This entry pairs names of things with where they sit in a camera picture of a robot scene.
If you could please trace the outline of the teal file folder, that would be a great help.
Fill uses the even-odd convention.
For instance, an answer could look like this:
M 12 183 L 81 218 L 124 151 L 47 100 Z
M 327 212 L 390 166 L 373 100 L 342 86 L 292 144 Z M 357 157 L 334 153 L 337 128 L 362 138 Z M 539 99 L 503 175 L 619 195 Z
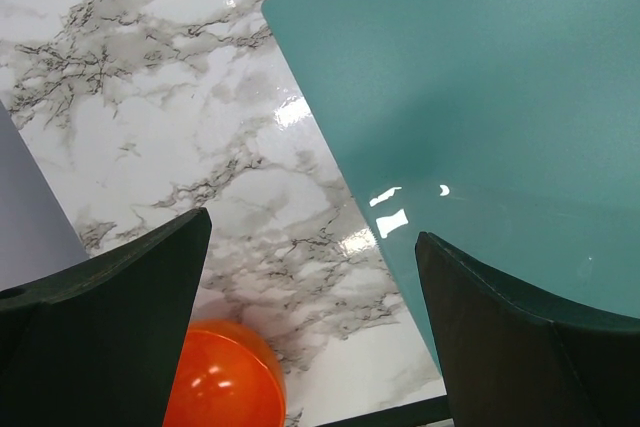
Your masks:
M 265 0 L 427 346 L 431 232 L 639 313 L 639 0 Z

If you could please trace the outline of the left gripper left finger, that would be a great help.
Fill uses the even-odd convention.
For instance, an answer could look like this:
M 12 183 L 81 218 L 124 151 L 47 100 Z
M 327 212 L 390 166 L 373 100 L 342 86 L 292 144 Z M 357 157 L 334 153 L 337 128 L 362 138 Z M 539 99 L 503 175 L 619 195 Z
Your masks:
M 1 294 L 5 426 L 163 423 L 211 234 L 204 208 Z

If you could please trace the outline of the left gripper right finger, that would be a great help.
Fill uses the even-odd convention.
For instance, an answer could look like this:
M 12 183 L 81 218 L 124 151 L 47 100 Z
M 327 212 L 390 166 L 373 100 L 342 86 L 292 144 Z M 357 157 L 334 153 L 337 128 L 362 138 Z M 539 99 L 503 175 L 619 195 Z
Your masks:
M 636 426 L 639 321 L 419 234 L 421 289 L 457 426 Z

